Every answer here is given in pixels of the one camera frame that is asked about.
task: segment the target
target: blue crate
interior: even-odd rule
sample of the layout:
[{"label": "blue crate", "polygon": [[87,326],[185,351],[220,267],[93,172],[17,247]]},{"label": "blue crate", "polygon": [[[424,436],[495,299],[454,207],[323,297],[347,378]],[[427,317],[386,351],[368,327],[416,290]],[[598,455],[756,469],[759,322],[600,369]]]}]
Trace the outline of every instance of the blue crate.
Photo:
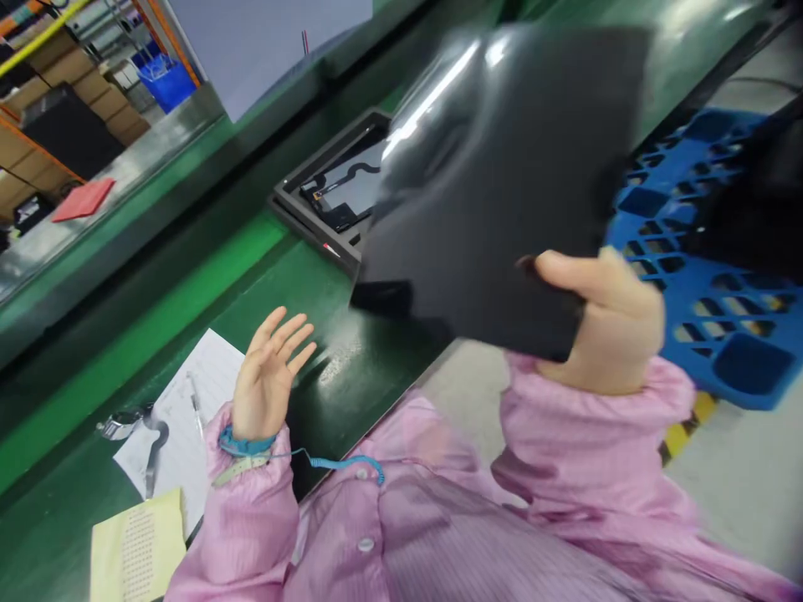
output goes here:
[{"label": "blue crate", "polygon": [[195,92],[195,84],[184,65],[161,54],[155,42],[148,44],[148,50],[150,57],[140,51],[131,57],[131,62],[140,75],[140,81],[168,114]]},{"label": "blue crate", "polygon": [[662,354],[697,385],[748,410],[772,410],[803,363],[803,287],[679,251],[697,206],[729,183],[764,120],[702,110],[636,158],[616,197],[608,243],[663,291]]}]

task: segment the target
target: right hand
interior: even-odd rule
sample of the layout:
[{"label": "right hand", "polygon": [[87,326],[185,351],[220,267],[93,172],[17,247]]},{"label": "right hand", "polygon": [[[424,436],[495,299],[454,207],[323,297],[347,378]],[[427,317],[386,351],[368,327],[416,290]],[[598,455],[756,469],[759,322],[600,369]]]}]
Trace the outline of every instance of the right hand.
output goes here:
[{"label": "right hand", "polygon": [[276,329],[286,314],[280,307],[262,322],[240,367],[232,408],[232,434],[240,441],[264,441],[279,432],[293,379],[315,352],[315,343],[310,343],[290,359],[314,327],[298,314]]},{"label": "right hand", "polygon": [[663,296],[639,280],[613,247],[598,258],[541,253],[535,267],[548,283],[585,298],[586,313],[564,364],[540,361],[546,378],[598,395],[630,395],[644,385],[649,360],[663,347]]}]

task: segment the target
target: worker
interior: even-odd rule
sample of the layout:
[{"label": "worker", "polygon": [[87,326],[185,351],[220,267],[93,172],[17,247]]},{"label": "worker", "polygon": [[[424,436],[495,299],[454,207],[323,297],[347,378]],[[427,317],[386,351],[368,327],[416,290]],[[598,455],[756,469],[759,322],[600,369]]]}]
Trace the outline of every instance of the worker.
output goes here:
[{"label": "worker", "polygon": [[657,357],[661,295],[610,248],[535,266],[587,300],[585,317],[564,364],[509,355],[490,469],[414,391],[352,454],[378,464],[333,472],[300,506],[284,418],[313,327],[273,311],[207,428],[216,483],[166,600],[794,599],[706,540],[662,473],[657,449],[694,390]]}]

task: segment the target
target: blue wrist strap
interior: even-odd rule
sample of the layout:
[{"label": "blue wrist strap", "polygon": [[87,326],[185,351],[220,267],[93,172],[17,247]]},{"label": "blue wrist strap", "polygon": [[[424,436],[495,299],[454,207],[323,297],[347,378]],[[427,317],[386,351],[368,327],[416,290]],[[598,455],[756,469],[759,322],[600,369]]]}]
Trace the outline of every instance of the blue wrist strap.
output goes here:
[{"label": "blue wrist strap", "polygon": [[377,474],[376,483],[378,485],[381,485],[382,483],[385,482],[385,473],[382,471],[382,466],[380,465],[379,462],[374,460],[372,457],[368,456],[354,456],[347,460],[336,462],[334,460],[326,460],[325,458],[312,457],[303,447],[295,451],[291,451],[290,453],[280,454],[278,456],[271,456],[270,447],[274,444],[274,441],[276,441],[277,436],[278,434],[263,441],[238,441],[234,438],[232,434],[231,425],[224,428],[223,432],[220,434],[220,439],[219,439],[220,448],[222,450],[227,452],[229,455],[236,457],[262,457],[262,461],[259,462],[257,465],[249,464],[248,466],[242,466],[242,467],[238,466],[235,469],[235,471],[232,472],[231,474],[228,474],[228,472],[230,471],[223,473],[216,480],[215,487],[223,485],[225,482],[228,482],[229,480],[231,480],[232,477],[236,476],[237,474],[239,474],[244,470],[248,470],[249,468],[254,466],[260,466],[260,467],[264,466],[271,457],[288,457],[288,456],[294,456],[295,454],[301,452],[303,452],[307,456],[307,458],[309,459],[309,464],[314,468],[329,468],[330,470],[340,470],[342,468],[349,467],[352,464],[355,464],[356,462],[365,462],[367,464],[370,464],[376,469],[376,474]]},{"label": "blue wrist strap", "polygon": [[232,425],[223,429],[220,434],[220,448],[236,457],[261,456],[268,453],[276,441],[276,435],[262,441],[238,441],[232,433]]}]

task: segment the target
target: black foam sheet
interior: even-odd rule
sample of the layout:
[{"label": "black foam sheet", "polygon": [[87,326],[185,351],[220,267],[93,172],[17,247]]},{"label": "black foam sheet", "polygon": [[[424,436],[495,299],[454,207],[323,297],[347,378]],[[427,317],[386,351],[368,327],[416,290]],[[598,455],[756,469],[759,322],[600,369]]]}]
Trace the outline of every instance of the black foam sheet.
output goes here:
[{"label": "black foam sheet", "polygon": [[649,43],[519,25],[445,47],[393,121],[351,305],[565,360],[584,302],[527,267],[597,255]]}]

